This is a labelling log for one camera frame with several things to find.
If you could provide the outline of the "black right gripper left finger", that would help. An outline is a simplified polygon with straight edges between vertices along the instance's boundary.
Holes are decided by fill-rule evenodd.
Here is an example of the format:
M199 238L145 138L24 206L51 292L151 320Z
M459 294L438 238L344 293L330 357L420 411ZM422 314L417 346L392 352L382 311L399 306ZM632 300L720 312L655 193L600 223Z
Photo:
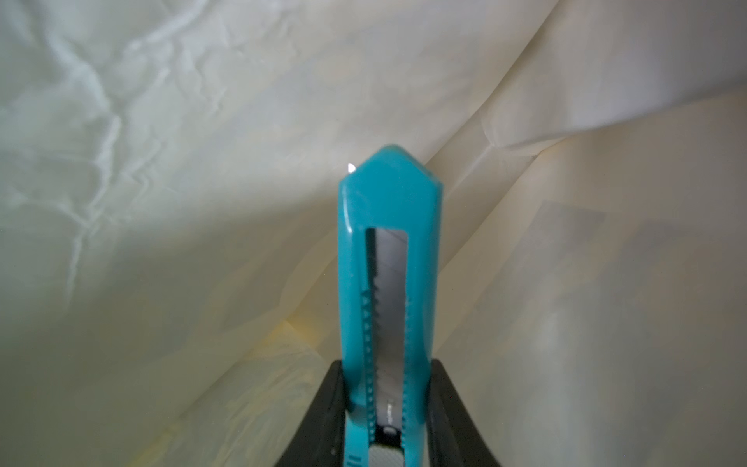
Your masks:
M347 395L342 361L334 361L276 467L341 467Z

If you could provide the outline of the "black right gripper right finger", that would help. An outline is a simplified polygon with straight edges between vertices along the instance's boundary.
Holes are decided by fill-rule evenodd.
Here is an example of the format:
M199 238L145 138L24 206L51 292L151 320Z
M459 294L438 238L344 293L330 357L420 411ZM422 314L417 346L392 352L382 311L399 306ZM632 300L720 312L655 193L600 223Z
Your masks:
M432 467L500 467L463 404L447 370L431 361L427 441Z

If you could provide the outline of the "teal utility knife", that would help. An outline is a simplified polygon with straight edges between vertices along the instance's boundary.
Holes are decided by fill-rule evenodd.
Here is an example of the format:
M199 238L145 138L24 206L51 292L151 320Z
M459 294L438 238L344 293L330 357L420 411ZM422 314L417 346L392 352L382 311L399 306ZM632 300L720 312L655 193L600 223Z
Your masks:
M372 447L424 459L443 185L403 148L380 149L338 189L344 465Z

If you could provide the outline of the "cream canvas tote bag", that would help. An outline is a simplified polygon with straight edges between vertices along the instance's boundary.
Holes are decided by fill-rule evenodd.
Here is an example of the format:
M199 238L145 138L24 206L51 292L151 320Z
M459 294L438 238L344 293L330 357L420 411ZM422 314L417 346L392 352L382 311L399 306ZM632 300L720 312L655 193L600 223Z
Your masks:
M273 465L390 144L501 463L745 464L742 1L3 2L2 464Z

